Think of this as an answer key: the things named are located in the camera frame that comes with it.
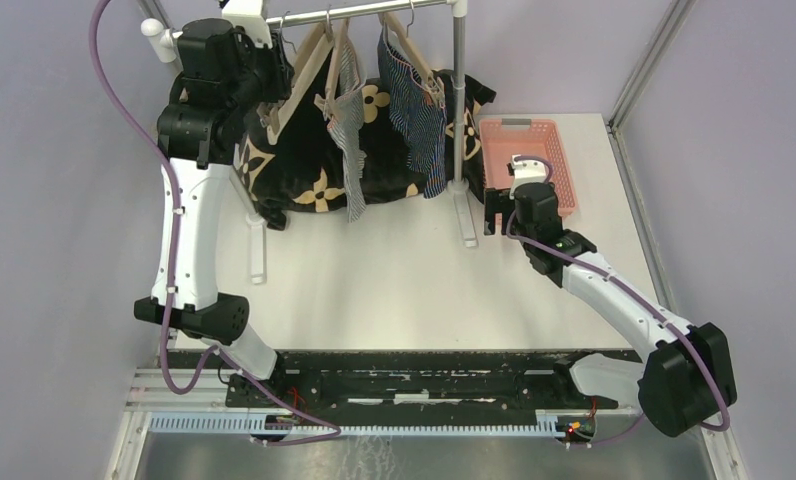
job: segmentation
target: blue striped fabric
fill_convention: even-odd
[[[410,148],[407,165],[427,175],[425,198],[445,190],[445,104],[433,101],[418,72],[389,44],[386,26],[377,45],[380,78],[389,90],[389,119]]]

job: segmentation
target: metal hanger hook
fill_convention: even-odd
[[[327,25],[326,25],[327,28],[325,29],[326,32],[327,32],[327,38],[329,38],[332,41],[333,40],[333,24],[330,23],[330,7],[331,7],[331,5],[328,3],[327,4],[327,10],[325,10],[324,13],[325,13],[325,16],[327,16],[327,22],[326,22],[327,23]]]
[[[407,24],[407,36],[410,36],[410,26],[416,23],[416,4],[410,0],[410,23]]]
[[[292,51],[295,52],[295,54],[297,55],[298,47],[296,47],[295,44],[292,43],[292,41],[286,40],[286,37],[283,35],[283,21],[286,20],[286,15],[289,15],[290,13],[292,13],[292,10],[287,10],[286,13],[284,13],[283,16],[280,17],[280,39],[283,40],[283,43],[291,45]]]

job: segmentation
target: wooden hanger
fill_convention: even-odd
[[[333,41],[328,38],[325,24],[321,23],[313,27],[301,43],[293,66],[295,75],[292,77],[292,94],[280,107],[272,107],[267,115],[269,124],[266,133],[271,145],[277,144],[280,134],[327,60],[332,47]]]
[[[336,86],[339,84],[339,62],[345,54],[345,43],[348,41],[348,25],[351,23],[350,18],[346,18],[342,22],[342,27],[339,29],[339,35],[334,37],[333,55],[330,57],[330,67],[327,70],[327,83],[324,85],[324,97],[327,103],[327,112],[334,117],[339,116],[339,110],[336,108]]]
[[[379,13],[378,17],[380,17],[381,24],[386,25],[389,30],[395,33],[398,43],[404,50],[404,54],[407,55],[407,60],[413,68],[416,69],[424,85],[427,88],[437,88],[438,84],[433,75],[433,70],[431,70],[421,52],[419,52],[416,44],[407,36],[407,30],[401,25],[401,22],[398,21],[398,17],[392,12]]]

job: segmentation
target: red wire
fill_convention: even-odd
[[[302,397],[298,393],[298,389],[296,387],[290,388],[286,393],[291,393],[292,394],[292,402],[293,402],[292,406],[293,407],[295,407],[297,409],[298,408],[298,401],[300,400],[301,403],[304,405],[304,413],[309,413],[309,408],[307,408],[307,401],[304,400],[304,397]],[[294,416],[298,417],[301,420],[301,423],[304,423],[304,418],[302,418],[302,417],[300,417],[298,415],[294,415]]]
[[[586,417],[587,420],[592,420],[592,417],[595,416],[595,413],[598,411],[598,397],[592,397],[592,409],[589,411],[589,416]]]

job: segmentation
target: metal clothing rod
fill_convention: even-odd
[[[413,0],[412,7],[432,7],[434,5],[445,5],[448,0]],[[372,15],[375,13],[394,12],[396,10],[407,10],[410,8],[409,0],[390,0],[387,2],[369,3],[367,5],[354,5],[351,7],[338,7],[330,9],[330,19],[340,20],[343,18],[359,17],[362,15]],[[283,20],[283,28],[294,27],[297,25],[307,25],[327,21],[327,10],[319,10],[310,13],[296,13],[284,17],[274,17],[266,20],[269,27],[279,27]]]

